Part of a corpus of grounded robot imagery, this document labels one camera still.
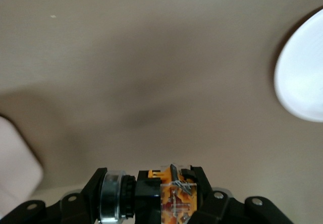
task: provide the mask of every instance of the bolt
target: bolt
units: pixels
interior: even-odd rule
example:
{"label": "bolt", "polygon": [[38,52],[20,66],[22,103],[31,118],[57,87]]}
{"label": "bolt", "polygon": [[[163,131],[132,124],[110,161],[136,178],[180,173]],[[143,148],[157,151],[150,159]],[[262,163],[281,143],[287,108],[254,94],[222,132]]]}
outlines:
{"label": "bolt", "polygon": [[258,206],[262,206],[262,201],[259,200],[258,198],[253,198],[252,203]]}
{"label": "bolt", "polygon": [[223,199],[224,198],[224,195],[221,192],[215,192],[214,193],[214,197],[216,199]]}
{"label": "bolt", "polygon": [[77,199],[77,197],[75,195],[72,195],[70,198],[68,198],[68,201],[72,202],[76,199]]}
{"label": "bolt", "polygon": [[32,210],[32,209],[35,209],[37,207],[37,204],[34,203],[34,204],[30,204],[27,206],[27,210]]}

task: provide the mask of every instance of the black plastic part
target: black plastic part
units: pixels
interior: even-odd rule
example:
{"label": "black plastic part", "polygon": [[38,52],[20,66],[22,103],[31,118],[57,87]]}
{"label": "black plastic part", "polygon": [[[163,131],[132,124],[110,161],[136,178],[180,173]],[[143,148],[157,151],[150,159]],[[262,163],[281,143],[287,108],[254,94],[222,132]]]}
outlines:
{"label": "black plastic part", "polygon": [[181,169],[181,175],[187,180],[196,180],[196,174],[193,170]]}
{"label": "black plastic part", "polygon": [[160,224],[160,178],[148,178],[139,171],[135,190],[136,224]]}
{"label": "black plastic part", "polygon": [[135,213],[135,188],[136,179],[134,176],[125,175],[122,177],[120,190],[120,213],[126,218],[133,217]]}
{"label": "black plastic part", "polygon": [[[262,205],[255,205],[252,199],[262,201]],[[263,224],[293,224],[270,200],[253,196],[245,200],[245,208],[248,215]]]}
{"label": "black plastic part", "polygon": [[177,168],[175,165],[171,164],[171,175],[172,175],[172,181],[176,181],[176,180],[179,180],[178,179],[178,174],[177,174]]}
{"label": "black plastic part", "polygon": [[61,200],[61,224],[79,223],[89,224],[90,215],[87,211],[83,194],[73,193]]}
{"label": "black plastic part", "polygon": [[192,167],[191,170],[194,171],[196,175],[197,182],[197,208],[199,209],[203,201],[207,198],[209,193],[212,192],[212,187],[207,180],[207,177],[201,167]]}
{"label": "black plastic part", "polygon": [[221,224],[259,224],[247,216],[243,203],[230,198],[229,206]]}
{"label": "black plastic part", "polygon": [[97,169],[81,191],[84,196],[86,208],[89,211],[91,223],[94,223],[98,219],[101,188],[106,173],[107,168],[105,167]]}
{"label": "black plastic part", "polygon": [[45,215],[45,203],[40,200],[30,200],[24,202],[8,213],[0,220],[1,224],[21,224],[35,223],[39,218]]}
{"label": "black plastic part", "polygon": [[226,193],[216,192],[221,193],[223,197],[215,198],[214,193],[210,192],[201,208],[193,213],[188,224],[219,224],[223,220],[230,199]]}
{"label": "black plastic part", "polygon": [[2,218],[0,224],[93,224],[106,172],[106,168],[98,169],[81,193],[69,194],[47,208],[43,201],[26,201]]}

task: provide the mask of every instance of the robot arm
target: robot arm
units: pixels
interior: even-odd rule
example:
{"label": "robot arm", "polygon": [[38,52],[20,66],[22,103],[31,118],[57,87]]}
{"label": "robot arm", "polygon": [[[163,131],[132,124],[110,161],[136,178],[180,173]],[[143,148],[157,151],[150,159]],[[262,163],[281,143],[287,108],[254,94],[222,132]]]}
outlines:
{"label": "robot arm", "polygon": [[201,167],[164,172],[98,169],[80,193],[46,207],[40,200],[22,203],[0,224],[121,223],[135,215],[136,224],[292,224],[268,199],[254,196],[240,203],[213,191]]}

